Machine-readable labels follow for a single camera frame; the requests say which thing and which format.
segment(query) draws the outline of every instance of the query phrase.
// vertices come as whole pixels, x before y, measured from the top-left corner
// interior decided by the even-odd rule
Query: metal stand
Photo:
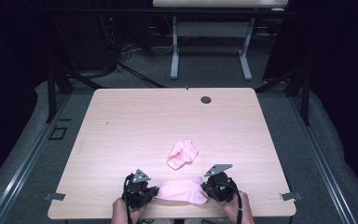
[[[56,84],[60,91],[63,94],[72,93],[74,87],[69,82],[69,79],[66,75],[76,78],[80,82],[88,85],[94,90],[102,89],[103,87],[90,81],[89,79],[82,77],[77,72],[66,68],[63,65],[56,65],[55,60],[52,60],[53,65],[50,71],[48,72],[48,120],[50,122],[56,114],[57,100],[56,100]]]
[[[251,19],[250,22],[178,22],[176,17],[173,17],[171,79],[178,78],[178,36],[221,36],[244,37],[242,49],[238,51],[238,54],[245,80],[252,80],[249,64],[246,60],[246,52],[252,38],[254,23],[255,19]]]
[[[308,109],[309,109],[309,101],[310,101],[310,70],[305,68],[297,68],[281,77],[277,77],[270,81],[269,83],[255,89],[255,92],[263,92],[268,90],[269,88],[279,84],[280,82],[286,80],[287,78],[291,78],[289,85],[286,87],[284,91],[287,97],[295,97],[297,96],[299,90],[302,87],[301,92],[301,118],[304,120],[307,126],[310,126],[310,122],[308,119]]]

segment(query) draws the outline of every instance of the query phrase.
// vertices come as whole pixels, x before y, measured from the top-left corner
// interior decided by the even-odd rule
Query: table leg
[[[178,49],[178,33],[177,33],[177,21],[176,17],[173,17],[172,22],[172,65],[171,65],[171,79],[178,78],[179,68],[179,49]]]
[[[249,43],[251,42],[254,25],[255,25],[255,19],[251,19],[249,21],[248,28],[246,29],[246,36],[243,41],[242,49],[238,50],[238,54],[240,56],[240,61],[241,61],[242,72],[245,77],[245,80],[248,81],[252,80],[252,75],[251,75],[251,70],[249,69],[248,61],[246,60],[246,52],[248,51]]]

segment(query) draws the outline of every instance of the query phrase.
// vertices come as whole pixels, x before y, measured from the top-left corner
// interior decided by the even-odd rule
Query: black cable
[[[130,213],[130,207],[129,204],[127,202],[127,193],[126,193],[126,183],[127,181],[130,181],[128,178],[126,178],[126,180],[124,180],[124,186],[123,186],[123,194],[124,194],[124,202],[126,203],[126,210],[127,210],[127,221],[129,224],[132,224],[132,219],[131,219],[131,213]]]
[[[228,184],[226,184],[226,183],[216,183],[216,185],[224,185],[224,186],[226,186],[226,187],[229,187],[229,188],[233,189],[234,192],[237,194],[237,198],[238,198],[237,224],[241,224],[243,207],[242,207],[242,198],[241,198],[241,196],[240,196],[240,193],[238,192],[237,189],[232,188],[230,185],[228,185]]]
[[[63,34],[61,28],[55,23],[53,22],[54,27],[56,28],[57,32],[59,33],[59,36],[62,39],[63,44],[67,47],[67,49],[71,50],[73,52],[73,54],[78,58],[79,61],[81,61],[83,64],[85,64],[88,68],[90,69],[99,69],[97,67],[93,67],[90,66],[89,63],[87,63],[82,56],[80,56],[80,54],[75,50],[75,48],[72,46],[72,44],[70,43],[70,41],[65,37],[65,35]],[[104,77],[109,75],[110,73],[112,73],[113,71],[115,71],[116,69],[116,65],[115,65],[115,55],[113,55],[114,52],[110,52],[110,64],[109,67],[107,67],[106,69],[104,69],[101,73],[99,74],[95,74],[95,75],[91,75],[91,76],[86,76],[86,78],[88,79],[93,79],[96,77]]]
[[[140,78],[144,83],[146,83],[148,86],[150,86],[148,83],[151,83],[157,87],[160,88],[166,88],[166,86],[163,86],[159,83],[157,83],[156,81],[150,79],[149,77],[146,77],[144,75],[142,75],[141,73],[129,68],[128,66],[124,65],[123,63],[117,63],[117,65],[120,65],[123,69],[125,69],[126,71],[128,71],[129,73],[133,74],[134,76]]]

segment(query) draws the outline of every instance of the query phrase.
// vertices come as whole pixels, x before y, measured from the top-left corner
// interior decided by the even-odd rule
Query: crumpled cloth
[[[201,184],[201,176],[186,180],[166,181],[159,186],[158,194],[155,198],[203,204],[208,201],[209,197],[202,189]]]
[[[174,170],[181,168],[186,162],[196,159],[199,152],[191,144],[191,140],[177,142],[168,156],[168,165]]]

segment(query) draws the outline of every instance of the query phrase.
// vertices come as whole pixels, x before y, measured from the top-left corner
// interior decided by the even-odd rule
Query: white table
[[[200,98],[211,98],[209,104]],[[178,141],[191,139],[199,151],[174,171],[168,155]],[[293,202],[269,129],[252,89],[97,90],[79,130],[57,192],[48,210],[52,219],[111,218],[124,179],[140,168],[149,187],[201,176],[214,164],[249,194],[256,217],[289,217]],[[153,199],[144,218],[224,217],[217,203],[195,205]]]
[[[286,7],[288,0],[154,0],[154,7],[235,7],[235,8],[275,8]],[[179,22],[172,20],[172,66],[171,78],[178,78],[179,48],[178,36],[221,36],[244,37],[242,49],[238,50],[245,80],[252,80],[246,53],[254,29],[254,19],[250,22]]]

